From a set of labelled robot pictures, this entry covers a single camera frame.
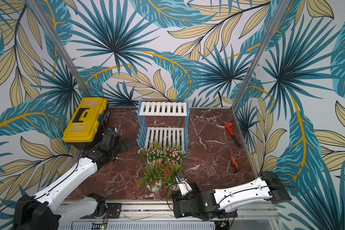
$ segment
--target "tropical leaf wallpaper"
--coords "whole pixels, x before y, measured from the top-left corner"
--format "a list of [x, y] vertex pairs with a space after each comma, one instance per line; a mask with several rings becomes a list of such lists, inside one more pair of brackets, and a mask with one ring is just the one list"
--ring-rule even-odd
[[295, 186], [284, 228], [345, 230], [345, 0], [290, 1], [283, 18], [235, 115], [254, 171]]
[[[280, 2], [39, 1], [93, 96], [211, 107], [236, 98]], [[0, 207], [71, 166], [77, 150], [61, 138], [78, 83], [30, 6], [0, 0]], [[253, 168], [298, 187], [279, 206], [286, 226], [345, 229], [345, 0], [290, 0], [239, 99]]]

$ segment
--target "aluminum frame pole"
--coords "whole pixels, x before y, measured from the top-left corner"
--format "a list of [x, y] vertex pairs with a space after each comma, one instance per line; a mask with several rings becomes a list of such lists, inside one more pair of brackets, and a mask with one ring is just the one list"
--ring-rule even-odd
[[34, 15], [36, 16], [37, 20], [42, 25], [44, 31], [46, 31], [47, 35], [49, 36], [50, 40], [54, 44], [55, 48], [57, 49], [57, 52], [62, 57], [63, 61], [69, 68], [70, 73], [73, 75], [74, 79], [77, 81], [79, 87], [82, 89], [84, 95], [86, 97], [92, 97], [91, 93], [89, 92], [86, 84], [84, 83], [81, 74], [77, 70], [76, 66], [74, 65], [74, 62], [72, 58], [70, 57], [69, 53], [65, 49], [64, 44], [60, 40], [59, 35], [57, 34], [56, 30], [51, 24], [50, 19], [48, 18], [45, 10], [40, 5], [40, 2], [38, 0], [27, 0], [30, 8], [33, 10]]
[[290, 0], [281, 0], [273, 14], [270, 23], [267, 27], [266, 33], [263, 35], [262, 41], [254, 54], [254, 58], [252, 60], [251, 65], [246, 72], [242, 84], [239, 88], [238, 93], [235, 96], [235, 100], [231, 106], [231, 109], [235, 111], [239, 105], [241, 98], [243, 97], [246, 88], [248, 87], [249, 81], [251, 80], [254, 70], [256, 69], [260, 58], [262, 57], [263, 53], [266, 51], [268, 44], [271, 41], [273, 34], [276, 31], [277, 25], [280, 23], [281, 18], [283, 17], [286, 8], [289, 6]]

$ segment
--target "yellow toolbox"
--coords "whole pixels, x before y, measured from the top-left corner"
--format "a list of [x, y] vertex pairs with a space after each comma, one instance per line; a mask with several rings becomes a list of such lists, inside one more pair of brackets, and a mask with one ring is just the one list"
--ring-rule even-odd
[[104, 98], [83, 98], [64, 131], [62, 140], [87, 150], [102, 140], [110, 111]]

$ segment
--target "screwdriver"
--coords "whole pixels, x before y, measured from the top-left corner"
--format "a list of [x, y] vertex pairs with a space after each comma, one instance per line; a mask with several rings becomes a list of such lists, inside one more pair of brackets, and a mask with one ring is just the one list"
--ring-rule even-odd
[[237, 172], [239, 172], [239, 165], [238, 165], [237, 161], [235, 160], [235, 158], [232, 156], [232, 153], [231, 153], [229, 146], [228, 145], [226, 145], [226, 146], [227, 146], [227, 149], [229, 150], [230, 155], [231, 155], [230, 159], [232, 161], [232, 166], [235, 169], [235, 173], [237, 173]]

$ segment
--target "toolbox lid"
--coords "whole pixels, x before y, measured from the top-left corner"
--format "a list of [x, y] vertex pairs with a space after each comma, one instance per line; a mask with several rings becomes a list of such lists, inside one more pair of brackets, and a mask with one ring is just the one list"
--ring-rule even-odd
[[64, 131], [64, 142], [91, 142], [96, 135], [99, 116], [106, 109], [104, 98], [83, 98]]

